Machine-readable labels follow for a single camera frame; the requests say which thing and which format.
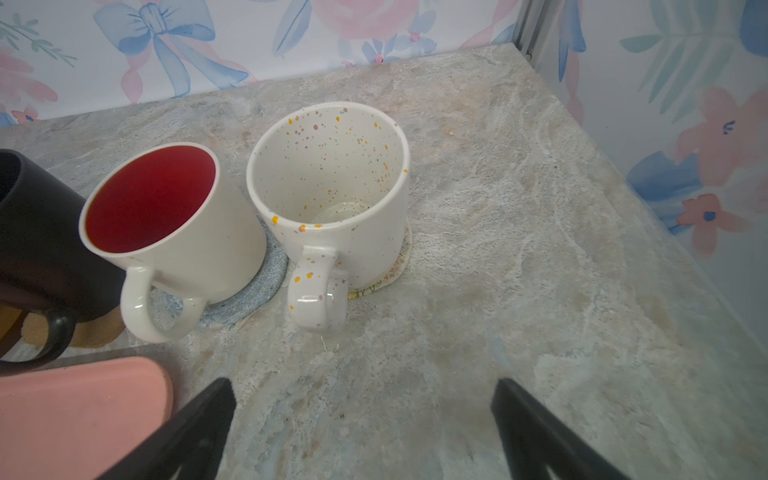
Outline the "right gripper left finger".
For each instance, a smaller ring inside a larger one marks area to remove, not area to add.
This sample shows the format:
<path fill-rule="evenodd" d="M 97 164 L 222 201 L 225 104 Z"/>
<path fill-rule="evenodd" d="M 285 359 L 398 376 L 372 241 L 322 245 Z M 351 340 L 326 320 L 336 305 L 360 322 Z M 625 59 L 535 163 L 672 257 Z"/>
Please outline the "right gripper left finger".
<path fill-rule="evenodd" d="M 216 379 L 100 477 L 214 479 L 235 409 L 231 381 Z"/>

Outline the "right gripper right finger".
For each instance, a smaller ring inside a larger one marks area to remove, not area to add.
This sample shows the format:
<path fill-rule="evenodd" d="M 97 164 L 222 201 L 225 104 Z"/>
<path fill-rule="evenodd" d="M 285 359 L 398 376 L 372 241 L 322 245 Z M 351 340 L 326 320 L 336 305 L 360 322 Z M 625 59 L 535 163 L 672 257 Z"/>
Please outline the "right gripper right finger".
<path fill-rule="evenodd" d="M 513 479 L 626 477 L 511 378 L 497 382 L 491 412 Z"/>

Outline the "grey blue woven coaster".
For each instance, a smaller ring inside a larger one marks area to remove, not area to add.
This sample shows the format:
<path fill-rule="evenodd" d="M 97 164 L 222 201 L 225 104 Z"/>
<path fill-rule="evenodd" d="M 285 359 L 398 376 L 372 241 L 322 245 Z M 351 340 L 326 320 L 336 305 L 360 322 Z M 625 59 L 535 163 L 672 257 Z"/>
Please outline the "grey blue woven coaster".
<path fill-rule="evenodd" d="M 160 339 L 180 338 L 198 325 L 233 327 L 277 292 L 287 256 L 252 213 L 201 212 L 184 228 L 138 257 L 154 274 L 139 325 Z"/>

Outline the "paw shaped wooden coaster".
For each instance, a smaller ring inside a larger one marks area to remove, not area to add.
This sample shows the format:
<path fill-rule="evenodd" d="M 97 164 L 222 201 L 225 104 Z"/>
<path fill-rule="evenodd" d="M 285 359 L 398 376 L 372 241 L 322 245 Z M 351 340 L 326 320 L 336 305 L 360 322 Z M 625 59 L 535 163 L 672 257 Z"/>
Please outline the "paw shaped wooden coaster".
<path fill-rule="evenodd" d="M 103 347 L 114 341 L 125 329 L 120 314 L 116 307 L 109 313 L 88 322 L 78 323 L 75 327 L 70 347 L 95 349 Z M 44 316 L 29 313 L 21 328 L 21 337 L 25 343 L 42 347 L 46 343 L 48 326 Z"/>

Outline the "black mug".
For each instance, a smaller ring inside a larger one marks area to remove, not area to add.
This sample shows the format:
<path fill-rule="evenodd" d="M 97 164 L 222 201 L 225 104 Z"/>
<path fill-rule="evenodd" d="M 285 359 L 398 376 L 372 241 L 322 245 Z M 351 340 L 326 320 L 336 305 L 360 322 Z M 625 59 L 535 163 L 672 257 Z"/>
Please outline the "black mug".
<path fill-rule="evenodd" d="M 40 368 L 69 346 L 77 324 L 120 304 L 126 273 L 81 241 L 84 198 L 23 154 L 1 152 L 1 302 L 48 324 L 32 359 L 1 364 L 12 376 Z"/>

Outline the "red interior white mug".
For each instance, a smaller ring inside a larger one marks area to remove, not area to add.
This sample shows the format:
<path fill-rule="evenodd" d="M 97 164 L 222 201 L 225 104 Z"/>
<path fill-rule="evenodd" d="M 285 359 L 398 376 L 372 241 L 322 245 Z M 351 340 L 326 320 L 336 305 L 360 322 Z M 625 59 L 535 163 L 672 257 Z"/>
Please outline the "red interior white mug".
<path fill-rule="evenodd" d="M 267 239 L 253 206 L 207 147 L 154 147 L 117 167 L 90 194 L 82 243 L 126 272 L 120 312 L 153 343 L 180 339 L 205 308 L 243 290 Z"/>

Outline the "cream mug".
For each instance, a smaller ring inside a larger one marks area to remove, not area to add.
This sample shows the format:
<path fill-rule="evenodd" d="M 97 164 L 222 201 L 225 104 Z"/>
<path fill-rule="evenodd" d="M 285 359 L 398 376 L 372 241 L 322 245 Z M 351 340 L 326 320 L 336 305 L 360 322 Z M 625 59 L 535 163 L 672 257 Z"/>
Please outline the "cream mug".
<path fill-rule="evenodd" d="M 359 103 L 328 102 L 270 127 L 247 165 L 249 195 L 294 265 L 287 312 L 327 334 L 348 293 L 395 263 L 405 235 L 410 150 L 402 128 Z"/>

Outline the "brown cork round coaster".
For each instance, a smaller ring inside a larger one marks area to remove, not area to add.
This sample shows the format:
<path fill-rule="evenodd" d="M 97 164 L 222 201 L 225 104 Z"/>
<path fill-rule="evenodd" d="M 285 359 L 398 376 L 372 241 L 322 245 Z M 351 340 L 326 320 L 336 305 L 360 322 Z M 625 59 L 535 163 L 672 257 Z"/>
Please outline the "brown cork round coaster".
<path fill-rule="evenodd" d="M 27 312 L 7 305 L 0 307 L 0 356 L 8 353 L 21 339 Z"/>

